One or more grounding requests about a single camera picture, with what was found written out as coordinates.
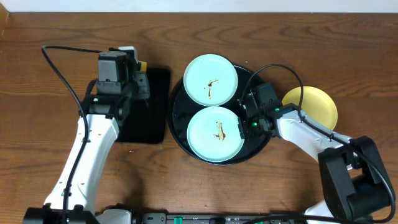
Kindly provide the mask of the yellow plate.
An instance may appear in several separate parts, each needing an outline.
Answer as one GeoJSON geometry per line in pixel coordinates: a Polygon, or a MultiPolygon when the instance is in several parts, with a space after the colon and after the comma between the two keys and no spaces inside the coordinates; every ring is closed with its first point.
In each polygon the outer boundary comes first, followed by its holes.
{"type": "Polygon", "coordinates": [[[304,86],[302,112],[324,127],[334,130],[338,111],[334,101],[321,89],[304,86]]]}

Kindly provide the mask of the rectangular black tray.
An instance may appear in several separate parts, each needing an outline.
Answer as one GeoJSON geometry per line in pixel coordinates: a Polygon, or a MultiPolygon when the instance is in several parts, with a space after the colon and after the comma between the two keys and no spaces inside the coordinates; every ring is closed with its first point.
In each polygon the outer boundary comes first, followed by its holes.
{"type": "Polygon", "coordinates": [[[167,68],[147,69],[150,96],[132,102],[117,142],[159,144],[164,140],[170,77],[167,68]]]}

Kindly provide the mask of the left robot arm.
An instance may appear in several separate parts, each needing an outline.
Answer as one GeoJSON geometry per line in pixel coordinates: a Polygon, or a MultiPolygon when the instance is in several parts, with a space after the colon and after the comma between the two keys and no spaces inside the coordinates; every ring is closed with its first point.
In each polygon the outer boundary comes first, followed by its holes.
{"type": "Polygon", "coordinates": [[[132,210],[117,204],[97,215],[98,184],[110,149],[132,103],[149,98],[146,63],[133,46],[98,51],[98,78],[78,100],[78,129],[62,174],[40,208],[28,208],[24,223],[136,223],[132,210]]]}

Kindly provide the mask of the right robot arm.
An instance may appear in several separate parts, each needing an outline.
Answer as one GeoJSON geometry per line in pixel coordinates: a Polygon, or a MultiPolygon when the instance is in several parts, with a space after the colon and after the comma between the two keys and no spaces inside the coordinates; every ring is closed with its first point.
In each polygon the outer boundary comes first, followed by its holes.
{"type": "Polygon", "coordinates": [[[238,101],[246,111],[242,137],[270,135],[291,142],[319,165],[324,200],[295,220],[308,223],[366,223],[365,217],[390,207],[396,197],[374,141],[338,134],[307,116],[302,103],[283,105],[270,83],[245,87],[238,101]]]}

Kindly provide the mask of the round black tray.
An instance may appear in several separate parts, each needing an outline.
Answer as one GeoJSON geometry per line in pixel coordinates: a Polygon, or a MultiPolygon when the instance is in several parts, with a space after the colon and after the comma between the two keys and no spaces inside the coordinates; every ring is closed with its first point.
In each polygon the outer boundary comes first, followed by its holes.
{"type": "MultiPolygon", "coordinates": [[[[232,99],[225,103],[223,107],[231,110],[239,118],[245,118],[246,112],[239,105],[238,99],[243,93],[246,82],[250,81],[249,87],[254,88],[258,85],[262,85],[264,81],[257,75],[254,78],[251,78],[252,71],[248,70],[246,67],[242,67],[237,64],[235,64],[234,67],[238,74],[238,87],[232,99]]],[[[187,128],[192,117],[203,108],[204,106],[194,102],[188,96],[183,85],[183,80],[180,80],[173,88],[170,96],[167,121],[170,132],[177,144],[187,154],[196,159],[199,159],[200,157],[196,155],[188,145],[187,128]]],[[[223,162],[214,162],[213,164],[225,166],[247,161],[260,153],[271,140],[271,138],[271,133],[265,133],[261,136],[245,139],[242,149],[234,157],[223,162]]]]}

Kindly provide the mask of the light blue plate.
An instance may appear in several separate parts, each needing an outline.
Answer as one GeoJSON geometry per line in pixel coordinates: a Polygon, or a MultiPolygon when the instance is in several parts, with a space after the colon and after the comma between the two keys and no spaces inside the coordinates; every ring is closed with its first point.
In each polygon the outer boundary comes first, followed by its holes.
{"type": "Polygon", "coordinates": [[[188,64],[183,85],[187,95],[199,105],[220,106],[236,93],[238,74],[228,59],[216,54],[205,54],[188,64]]]}
{"type": "Polygon", "coordinates": [[[207,162],[224,162],[238,154],[244,145],[238,116],[220,106],[204,108],[193,115],[187,128],[190,149],[207,162]]]}

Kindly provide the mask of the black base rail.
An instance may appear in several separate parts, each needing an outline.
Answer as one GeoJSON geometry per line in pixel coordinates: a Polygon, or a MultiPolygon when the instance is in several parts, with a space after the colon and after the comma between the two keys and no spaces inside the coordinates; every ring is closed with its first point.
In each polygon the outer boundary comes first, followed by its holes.
{"type": "Polygon", "coordinates": [[[274,213],[268,215],[189,215],[189,214],[166,214],[155,213],[133,213],[127,210],[106,210],[95,216],[99,223],[132,223],[132,224],[241,224],[265,217],[295,216],[294,213],[274,213]]]}

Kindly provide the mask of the green yellow sponge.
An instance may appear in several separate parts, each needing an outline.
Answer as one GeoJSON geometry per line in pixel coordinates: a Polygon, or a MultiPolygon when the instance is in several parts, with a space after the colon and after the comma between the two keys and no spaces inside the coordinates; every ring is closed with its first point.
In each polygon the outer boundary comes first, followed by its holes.
{"type": "Polygon", "coordinates": [[[146,72],[147,71],[147,63],[143,61],[138,61],[138,70],[140,72],[146,72]]]}

